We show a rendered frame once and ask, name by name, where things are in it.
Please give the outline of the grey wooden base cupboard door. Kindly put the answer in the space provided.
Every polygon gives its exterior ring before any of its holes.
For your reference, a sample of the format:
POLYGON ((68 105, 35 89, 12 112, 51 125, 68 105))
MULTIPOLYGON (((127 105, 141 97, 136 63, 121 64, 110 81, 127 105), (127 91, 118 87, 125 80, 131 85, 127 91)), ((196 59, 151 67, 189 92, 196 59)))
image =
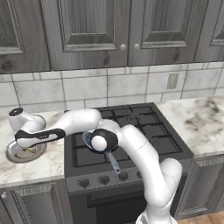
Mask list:
POLYGON ((0 202, 0 224, 74 224, 64 179, 1 187, 0 202))
POLYGON ((174 218, 177 221, 224 209, 224 154, 192 160, 174 218))

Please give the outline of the dark blue frying pan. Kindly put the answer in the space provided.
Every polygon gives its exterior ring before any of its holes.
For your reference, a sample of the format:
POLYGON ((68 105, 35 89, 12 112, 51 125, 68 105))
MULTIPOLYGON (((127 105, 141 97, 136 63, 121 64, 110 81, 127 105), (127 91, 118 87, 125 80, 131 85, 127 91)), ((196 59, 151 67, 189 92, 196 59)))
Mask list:
POLYGON ((82 140, 93 153, 105 154, 117 174, 121 172, 112 154, 118 148, 118 139, 115 133, 106 129, 96 129, 93 132, 85 131, 82 134, 82 140))

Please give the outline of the grey round plate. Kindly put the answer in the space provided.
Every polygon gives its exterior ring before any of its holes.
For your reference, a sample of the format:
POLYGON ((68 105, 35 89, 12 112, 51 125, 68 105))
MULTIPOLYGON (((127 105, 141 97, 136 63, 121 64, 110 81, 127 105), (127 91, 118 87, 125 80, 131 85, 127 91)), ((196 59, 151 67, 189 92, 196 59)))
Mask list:
POLYGON ((25 148, 22 148, 22 150, 20 150, 16 155, 10 155, 6 150, 5 156, 9 161, 15 164, 29 163, 37 158, 40 158, 46 152, 47 144, 42 143, 32 147, 37 150, 35 154, 25 151, 25 148))

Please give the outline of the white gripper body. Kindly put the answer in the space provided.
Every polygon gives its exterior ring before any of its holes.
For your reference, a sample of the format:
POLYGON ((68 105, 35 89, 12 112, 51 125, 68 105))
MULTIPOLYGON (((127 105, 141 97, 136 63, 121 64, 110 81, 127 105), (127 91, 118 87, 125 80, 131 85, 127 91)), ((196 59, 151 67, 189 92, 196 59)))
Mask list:
POLYGON ((22 150, 22 147, 19 146, 15 140, 11 140, 8 142, 6 150, 10 155, 16 155, 22 150))

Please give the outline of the black oven door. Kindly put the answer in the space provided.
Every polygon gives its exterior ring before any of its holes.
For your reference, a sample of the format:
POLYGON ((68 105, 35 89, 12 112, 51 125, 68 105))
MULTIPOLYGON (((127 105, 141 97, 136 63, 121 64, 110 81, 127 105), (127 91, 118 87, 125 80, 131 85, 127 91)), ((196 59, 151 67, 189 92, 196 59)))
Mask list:
POLYGON ((95 200, 126 193, 144 194, 144 183, 139 177, 136 178, 135 182, 119 180, 118 184, 108 182, 106 185, 101 184, 98 178, 96 182, 91 178, 78 177, 76 180, 68 178, 66 184, 73 224, 134 224, 139 214, 146 208, 145 199, 88 208, 87 196, 90 195, 95 200), (89 186, 86 188, 79 186, 80 179, 88 179, 89 186))

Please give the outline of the grey wooden wall cupboard door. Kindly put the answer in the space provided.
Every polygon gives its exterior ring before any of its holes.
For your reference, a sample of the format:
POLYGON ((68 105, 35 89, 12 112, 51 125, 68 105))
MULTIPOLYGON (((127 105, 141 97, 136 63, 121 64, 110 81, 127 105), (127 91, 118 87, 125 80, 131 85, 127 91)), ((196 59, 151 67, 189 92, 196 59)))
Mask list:
POLYGON ((224 60, 224 0, 209 0, 194 62, 224 60))
POLYGON ((52 70, 127 65, 130 0, 41 0, 41 7, 52 70))
POLYGON ((208 0, 131 0, 129 65, 193 62, 208 0))
POLYGON ((40 0, 0 0, 0 74, 50 68, 40 0))

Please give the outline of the grey wall outlet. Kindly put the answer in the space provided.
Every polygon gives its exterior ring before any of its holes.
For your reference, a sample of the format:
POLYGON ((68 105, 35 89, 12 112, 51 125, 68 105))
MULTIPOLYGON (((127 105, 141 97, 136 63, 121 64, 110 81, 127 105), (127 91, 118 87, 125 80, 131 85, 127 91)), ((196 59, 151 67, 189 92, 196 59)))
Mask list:
POLYGON ((175 89, 178 84, 179 73, 170 73, 167 81, 167 89, 175 89))

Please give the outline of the black gas stove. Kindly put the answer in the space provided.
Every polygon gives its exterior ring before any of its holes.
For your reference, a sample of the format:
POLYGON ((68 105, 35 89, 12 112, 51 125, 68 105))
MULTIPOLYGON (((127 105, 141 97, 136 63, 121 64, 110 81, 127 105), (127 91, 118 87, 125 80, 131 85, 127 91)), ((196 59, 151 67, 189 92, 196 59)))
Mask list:
MULTIPOLYGON (((174 128, 168 123, 153 103, 133 104, 100 108, 101 116, 117 122, 120 126, 132 124, 137 127, 152 144, 160 160, 175 158, 183 166, 178 190, 171 204, 171 214, 175 214, 179 205, 193 153, 189 150, 174 128)), ((118 184, 119 174, 114 172, 106 155, 93 153, 83 142, 82 134, 77 133, 64 139, 65 177, 76 180, 78 177, 91 178, 94 182, 100 176, 109 176, 109 182, 118 184)), ((122 148, 113 152, 122 172, 127 172, 126 181, 137 181, 138 169, 122 148)))

